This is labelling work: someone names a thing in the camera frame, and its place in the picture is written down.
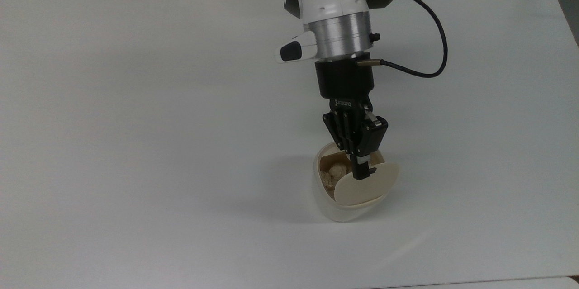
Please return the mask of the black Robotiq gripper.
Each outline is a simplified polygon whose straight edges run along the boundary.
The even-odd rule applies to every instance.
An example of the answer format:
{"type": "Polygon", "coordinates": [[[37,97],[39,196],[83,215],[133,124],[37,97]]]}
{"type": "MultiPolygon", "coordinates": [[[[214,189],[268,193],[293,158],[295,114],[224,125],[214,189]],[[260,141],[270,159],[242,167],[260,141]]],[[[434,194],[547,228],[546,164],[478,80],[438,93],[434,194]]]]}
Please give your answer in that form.
{"type": "Polygon", "coordinates": [[[329,100],[330,111],[323,115],[324,124],[339,149],[351,154],[356,180],[375,172],[370,168],[370,154],[378,150],[388,128],[388,122],[372,112],[372,68],[358,65],[369,59],[370,56],[358,56],[315,62],[320,95],[329,100]]]}

